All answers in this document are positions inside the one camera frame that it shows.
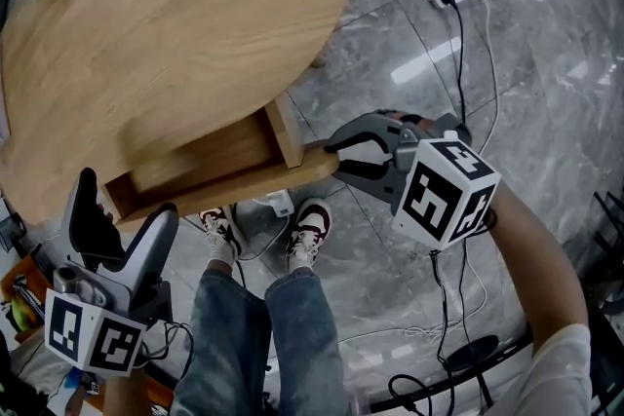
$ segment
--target marble floor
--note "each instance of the marble floor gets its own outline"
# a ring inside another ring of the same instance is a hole
[[[624,174],[624,19],[618,15],[624,0],[489,2],[501,112],[486,158],[582,270],[597,254],[591,234],[600,211],[592,194],[619,189]],[[486,9],[481,0],[472,0],[460,10],[467,122],[479,146],[494,116]],[[458,112],[458,47],[449,45],[458,36],[454,12],[437,11],[427,0],[348,0],[323,51],[326,66],[307,70],[289,90],[306,139],[326,138],[376,108],[432,118]],[[447,56],[440,58],[440,53]],[[420,71],[396,84],[391,73],[414,59]],[[388,397],[388,379],[399,372],[425,383],[442,379],[435,356],[441,295],[427,248],[392,231],[388,206],[337,180],[292,190],[296,203],[309,196],[325,198],[333,210],[333,231],[315,269],[335,315],[349,390],[381,399]],[[270,208],[253,202],[241,203],[238,212],[255,248],[263,247],[282,223]],[[30,238],[45,240],[57,230],[55,223],[34,227]],[[50,255],[67,254],[62,238],[45,246]],[[256,295],[285,274],[283,248],[275,245],[244,264],[248,288]],[[473,338],[495,334],[504,348],[525,327],[515,289],[489,236],[470,240],[468,250],[476,273],[467,270],[464,279],[466,311],[478,310],[467,320],[468,331]],[[207,255],[203,235],[181,222],[164,276],[172,284],[178,320],[189,320]],[[440,255],[452,324],[461,314],[460,264],[459,246]],[[150,331],[151,346],[162,342],[162,329]],[[457,325],[448,334],[445,353],[464,344]],[[184,349],[184,340],[176,339],[172,354],[162,361],[173,375],[181,372]],[[275,367],[267,375],[267,389],[277,390],[278,382]]]

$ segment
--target blue jeans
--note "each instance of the blue jeans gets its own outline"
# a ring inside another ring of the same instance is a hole
[[[273,283],[265,300],[229,276],[206,271],[191,322],[195,353],[175,387],[171,414],[262,414],[271,326],[282,380],[279,413],[349,414],[332,311],[310,269]]]

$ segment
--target white sneaker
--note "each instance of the white sneaker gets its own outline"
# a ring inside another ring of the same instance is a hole
[[[318,198],[303,202],[286,247],[289,272],[299,267],[312,267],[319,253],[319,247],[331,228],[332,209],[326,202]]]
[[[200,211],[199,218],[211,246],[211,260],[221,260],[232,267],[241,254],[249,249],[234,222],[232,209],[227,206]]]

